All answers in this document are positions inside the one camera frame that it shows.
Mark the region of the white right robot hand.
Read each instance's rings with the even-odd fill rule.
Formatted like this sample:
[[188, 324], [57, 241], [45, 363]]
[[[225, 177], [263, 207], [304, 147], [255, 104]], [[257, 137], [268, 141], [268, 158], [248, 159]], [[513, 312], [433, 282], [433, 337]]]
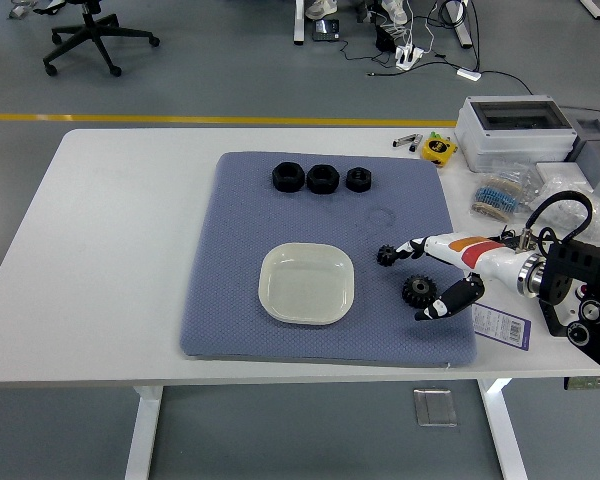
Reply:
[[451, 317], [464, 310], [484, 294], [485, 278], [497, 279], [522, 296], [537, 294], [531, 288], [531, 278], [542, 264], [540, 257], [529, 251], [518, 253], [481, 236], [454, 232], [411, 239], [394, 249], [381, 263], [391, 265], [397, 259], [418, 258], [424, 254], [464, 270], [468, 275], [418, 310], [417, 321]]

